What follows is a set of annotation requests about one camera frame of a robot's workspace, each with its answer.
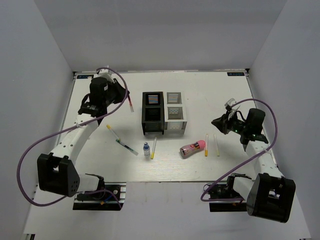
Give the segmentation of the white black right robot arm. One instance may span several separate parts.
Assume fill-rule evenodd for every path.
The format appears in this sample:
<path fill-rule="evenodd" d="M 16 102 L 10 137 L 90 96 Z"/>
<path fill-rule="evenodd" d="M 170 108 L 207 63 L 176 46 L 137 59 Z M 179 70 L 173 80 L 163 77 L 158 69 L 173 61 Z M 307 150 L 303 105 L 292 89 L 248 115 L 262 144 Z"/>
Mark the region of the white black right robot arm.
<path fill-rule="evenodd" d="M 251 178 L 246 174 L 233 172 L 226 183 L 219 183 L 209 189 L 212 201 L 210 210 L 219 211 L 214 204 L 231 212 L 247 211 L 250 216 L 286 223 L 289 220 L 296 184 L 285 178 L 267 152 L 269 142 L 263 135 L 265 112 L 251 108 L 245 120 L 240 120 L 235 112 L 227 111 L 212 120 L 212 125 L 223 134 L 234 132 L 240 135 L 240 143 L 256 174 Z"/>

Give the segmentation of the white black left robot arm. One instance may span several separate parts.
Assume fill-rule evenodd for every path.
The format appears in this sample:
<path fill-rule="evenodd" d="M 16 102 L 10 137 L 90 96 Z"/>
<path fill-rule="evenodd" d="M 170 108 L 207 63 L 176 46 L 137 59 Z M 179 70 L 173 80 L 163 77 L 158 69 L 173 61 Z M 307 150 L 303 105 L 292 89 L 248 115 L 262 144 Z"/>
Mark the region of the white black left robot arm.
<path fill-rule="evenodd" d="M 88 192 L 94 199 L 105 196 L 103 177 L 76 170 L 76 160 L 92 133 L 108 115 L 108 106 L 119 105 L 127 98 L 128 91 L 120 83 L 105 74 L 94 77 L 89 93 L 81 101 L 73 124 L 60 143 L 48 154 L 37 159 L 39 188 L 42 191 L 73 197 Z"/>

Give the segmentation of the red capped white pen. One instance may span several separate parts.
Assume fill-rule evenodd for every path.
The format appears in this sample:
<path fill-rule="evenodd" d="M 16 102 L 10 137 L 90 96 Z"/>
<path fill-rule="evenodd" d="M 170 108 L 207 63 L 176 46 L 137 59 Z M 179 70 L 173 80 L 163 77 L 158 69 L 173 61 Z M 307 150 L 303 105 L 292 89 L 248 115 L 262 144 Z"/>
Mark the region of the red capped white pen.
<path fill-rule="evenodd" d="M 130 111 L 131 111 L 131 113 L 134 113 L 135 110 L 134 110 L 134 107 L 133 107 L 133 103 L 132 103 L 132 99 L 131 99 L 130 93 L 128 93 L 127 99 L 128 99 L 128 102 L 129 102 Z"/>

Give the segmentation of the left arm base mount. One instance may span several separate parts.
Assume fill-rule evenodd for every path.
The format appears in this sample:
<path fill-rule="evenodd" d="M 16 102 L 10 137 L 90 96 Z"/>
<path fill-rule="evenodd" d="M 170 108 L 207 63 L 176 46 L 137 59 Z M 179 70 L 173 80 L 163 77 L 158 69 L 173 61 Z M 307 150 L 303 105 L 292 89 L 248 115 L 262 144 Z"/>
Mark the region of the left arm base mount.
<path fill-rule="evenodd" d="M 74 211 L 120 211 L 125 203 L 125 182 L 109 182 L 98 193 L 77 193 L 73 201 Z"/>

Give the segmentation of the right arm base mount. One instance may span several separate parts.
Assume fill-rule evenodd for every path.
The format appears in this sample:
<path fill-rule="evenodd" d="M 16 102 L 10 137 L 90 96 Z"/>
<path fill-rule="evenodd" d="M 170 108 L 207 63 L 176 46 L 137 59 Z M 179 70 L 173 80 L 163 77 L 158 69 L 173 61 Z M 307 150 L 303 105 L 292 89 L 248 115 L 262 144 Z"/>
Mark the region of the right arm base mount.
<path fill-rule="evenodd" d="M 211 213 L 247 211 L 246 200 L 233 189 L 235 179 L 249 180 L 250 184 L 253 183 L 252 178 L 246 174 L 232 173 L 227 177 L 226 181 L 216 184 L 208 191 L 209 199 L 213 200 L 209 203 L 209 211 Z"/>

